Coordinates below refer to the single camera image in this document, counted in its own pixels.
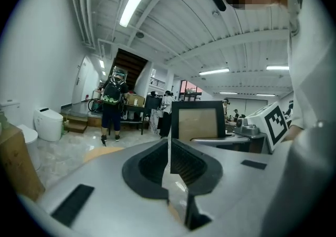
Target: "black bag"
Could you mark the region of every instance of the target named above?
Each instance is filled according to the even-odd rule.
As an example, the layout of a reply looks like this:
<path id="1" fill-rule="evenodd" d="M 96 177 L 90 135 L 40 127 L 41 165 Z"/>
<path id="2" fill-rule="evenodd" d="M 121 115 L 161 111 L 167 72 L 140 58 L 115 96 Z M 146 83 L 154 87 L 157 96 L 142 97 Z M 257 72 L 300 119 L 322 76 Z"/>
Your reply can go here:
<path id="1" fill-rule="evenodd" d="M 122 79 L 111 78 L 104 90 L 103 96 L 101 96 L 101 100 L 107 104 L 117 105 L 121 101 L 121 85 L 124 83 L 125 81 Z"/>

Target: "staircase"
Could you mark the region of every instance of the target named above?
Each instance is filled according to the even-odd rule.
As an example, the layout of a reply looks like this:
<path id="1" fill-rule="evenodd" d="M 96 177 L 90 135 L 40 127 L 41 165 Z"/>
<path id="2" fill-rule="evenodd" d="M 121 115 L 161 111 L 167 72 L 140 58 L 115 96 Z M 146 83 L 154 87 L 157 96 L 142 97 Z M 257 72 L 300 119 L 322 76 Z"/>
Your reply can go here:
<path id="1" fill-rule="evenodd" d="M 134 90 L 136 80 L 142 72 L 143 68 L 145 67 L 146 63 L 146 59 L 119 49 L 117 56 L 113 61 L 112 68 L 114 66 L 117 66 L 121 69 L 125 69 L 128 72 L 126 78 L 128 89 Z"/>
<path id="2" fill-rule="evenodd" d="M 69 124 L 64 125 L 64 130 L 72 131 L 77 133 L 84 133 L 88 126 L 88 118 L 87 117 L 75 117 L 66 114 L 61 114 L 63 116 L 63 121 L 66 121 L 67 118 L 69 120 Z"/>

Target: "shorts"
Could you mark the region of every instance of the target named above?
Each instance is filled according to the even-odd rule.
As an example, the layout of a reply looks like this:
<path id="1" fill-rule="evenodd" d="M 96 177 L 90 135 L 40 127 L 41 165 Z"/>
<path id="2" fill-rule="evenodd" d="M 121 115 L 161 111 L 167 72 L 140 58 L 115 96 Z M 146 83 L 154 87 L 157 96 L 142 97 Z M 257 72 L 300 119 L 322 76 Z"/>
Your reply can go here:
<path id="1" fill-rule="evenodd" d="M 115 131 L 120 131 L 121 113 L 116 107 L 109 105 L 103 105 L 103 117 L 101 119 L 101 126 L 103 128 L 109 128 L 110 121 L 113 122 L 113 128 Z"/>

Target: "toilet tank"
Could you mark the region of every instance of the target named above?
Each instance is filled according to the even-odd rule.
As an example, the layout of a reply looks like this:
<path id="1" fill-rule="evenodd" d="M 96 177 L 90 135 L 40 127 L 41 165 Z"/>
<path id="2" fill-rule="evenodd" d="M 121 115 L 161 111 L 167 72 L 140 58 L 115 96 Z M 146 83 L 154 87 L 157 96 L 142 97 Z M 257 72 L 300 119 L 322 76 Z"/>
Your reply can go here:
<path id="1" fill-rule="evenodd" d="M 20 103 L 15 100 L 0 102 L 0 109 L 4 111 L 7 121 L 14 126 L 21 125 L 20 122 Z"/>

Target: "white ceiling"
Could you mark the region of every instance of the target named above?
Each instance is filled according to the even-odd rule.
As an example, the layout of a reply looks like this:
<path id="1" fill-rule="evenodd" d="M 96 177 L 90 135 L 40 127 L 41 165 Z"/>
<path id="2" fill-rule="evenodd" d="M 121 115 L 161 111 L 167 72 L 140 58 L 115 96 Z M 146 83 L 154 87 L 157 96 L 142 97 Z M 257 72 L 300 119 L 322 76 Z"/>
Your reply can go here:
<path id="1" fill-rule="evenodd" d="M 234 91 L 251 97 L 272 93 L 283 97 L 292 91 L 288 72 L 266 71 L 267 65 L 288 63 L 288 15 L 279 6 L 258 11 L 227 6 L 220 12 L 212 0 L 142 0 L 124 28 L 119 20 L 128 0 L 83 1 L 83 39 L 98 57 L 99 45 L 110 47 L 108 43 L 98 44 L 102 39 L 170 67 L 208 93 Z M 144 38 L 135 36 L 138 30 Z M 111 66 L 108 59 L 104 60 L 106 67 Z M 226 67 L 230 73 L 198 75 L 200 71 Z"/>

